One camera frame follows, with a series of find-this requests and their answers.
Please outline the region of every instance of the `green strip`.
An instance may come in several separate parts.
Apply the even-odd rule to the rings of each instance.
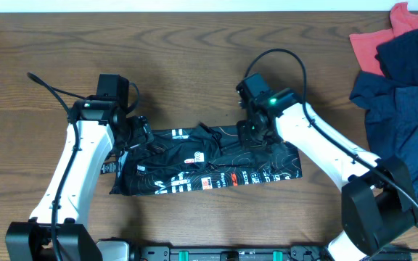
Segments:
[[[188,261],[188,259],[189,259],[188,251],[179,252],[179,261]]]
[[[274,251],[274,261],[283,261],[283,252]]]

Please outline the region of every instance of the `red fabric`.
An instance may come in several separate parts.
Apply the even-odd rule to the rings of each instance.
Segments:
[[[418,29],[418,14],[411,14],[407,2],[397,3],[390,12],[391,29],[375,33],[353,33],[349,35],[357,61],[364,72],[383,75],[380,63],[375,59],[377,46],[393,40],[404,33]]]

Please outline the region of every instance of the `white backdrop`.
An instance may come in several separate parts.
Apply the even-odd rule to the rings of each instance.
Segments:
[[[0,0],[0,12],[389,11],[398,0]],[[418,0],[409,1],[418,11]]]

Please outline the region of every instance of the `cable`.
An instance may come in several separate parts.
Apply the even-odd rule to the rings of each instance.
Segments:
[[[362,160],[357,154],[354,154],[353,152],[346,149],[344,146],[339,144],[336,140],[334,140],[332,137],[330,137],[328,134],[326,134],[316,123],[314,119],[311,119],[307,112],[306,108],[306,94],[307,94],[307,73],[306,73],[306,67],[303,64],[303,61],[292,51],[286,50],[286,49],[270,49],[265,51],[264,53],[257,56],[254,61],[251,62],[250,66],[246,69],[245,78],[249,75],[251,69],[253,68],[254,64],[263,56],[266,54],[269,54],[271,52],[284,52],[287,54],[290,54],[293,56],[296,61],[298,61],[299,65],[301,66],[301,69],[303,70],[303,111],[304,115],[306,116],[306,119],[309,121],[311,126],[313,126],[318,133],[320,133],[328,142],[335,145],[338,149],[343,151],[346,155],[348,155],[351,159],[356,161],[357,163],[363,165],[364,167],[368,168],[373,173],[377,174],[384,182],[388,183],[390,186],[392,186],[394,189],[399,191],[401,194],[403,194],[411,203],[412,205],[417,209],[418,211],[418,203],[415,199],[413,199],[404,189],[402,189],[400,186],[398,186],[395,182],[393,182],[391,179],[389,179],[385,174],[381,173],[379,170],[375,169],[372,165]],[[398,251],[401,252],[411,252],[411,253],[418,253],[418,249],[410,249],[406,247],[396,247]]]
[[[67,107],[65,102],[61,99],[61,97],[59,97],[59,95],[51,86],[46,84],[44,81],[42,81],[42,79],[40,79],[38,76],[34,75],[31,72],[27,72],[27,76],[34,82],[45,87],[57,99],[57,101],[59,101],[59,103],[62,105],[62,107],[66,111],[67,115],[69,115],[69,111],[70,111],[69,107]],[[75,156],[77,155],[78,146],[80,142],[76,120],[69,119],[69,123],[72,124],[73,126],[73,132],[75,134],[75,144],[73,145],[73,148],[72,148],[72,155],[70,155],[69,162],[67,163],[67,166],[65,167],[64,174],[62,175],[61,181],[59,182],[59,186],[57,187],[56,196],[54,197],[54,200],[52,202],[51,238],[52,238],[52,247],[54,249],[54,253],[56,255],[57,261],[62,261],[62,255],[60,251],[59,242],[57,241],[57,231],[56,231],[57,210],[59,209],[59,200],[61,197],[62,189],[64,188],[65,181],[67,180],[67,177],[69,175],[70,169],[73,164],[73,160],[75,159]]]
[[[57,91],[57,92],[59,92],[59,93],[61,93],[61,94],[67,94],[68,96],[72,96],[72,97],[76,97],[76,98],[79,98],[79,99],[85,99],[85,97],[83,97],[83,96],[80,96],[80,95],[77,95],[77,94],[73,94],[73,93],[70,93],[70,92],[68,92],[68,91],[63,91],[63,90],[61,90],[61,89],[58,89],[58,88],[55,88],[55,87],[53,87],[53,86],[49,86],[48,84],[46,84],[42,79],[40,79],[38,76],[36,76],[36,75],[34,75],[33,73],[31,73],[31,72],[27,72],[27,76],[32,80],[32,81],[34,81],[35,83],[37,83],[37,84],[39,84],[39,85],[41,85],[41,86],[44,86],[44,87],[46,87],[47,89],[48,89],[48,91],[50,91],[51,92],[51,90],[50,89],[52,89],[52,90],[54,90],[54,91]]]
[[[132,103],[128,108],[127,108],[127,114],[130,112],[133,112],[135,110],[135,108],[138,106],[139,103],[139,90],[138,87],[136,87],[135,83],[130,83],[131,86],[133,86],[136,90],[136,100],[134,101],[134,103]]]

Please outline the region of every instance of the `wood grain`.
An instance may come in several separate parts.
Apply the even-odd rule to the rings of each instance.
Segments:
[[[9,223],[28,219],[65,140],[65,113],[27,71],[81,95],[95,92],[100,73],[120,73],[140,88],[136,114],[154,129],[233,125],[245,118],[234,89],[245,68],[287,48],[308,68],[316,111],[367,147],[364,111],[348,100],[359,71],[348,35],[388,26],[387,12],[0,14],[0,260]],[[275,88],[300,91],[290,57],[272,54],[255,69]],[[102,176],[90,233],[175,246],[327,243],[342,230],[340,193],[300,157],[300,180],[174,195],[110,196],[114,177]],[[418,247],[418,231],[398,242]]]

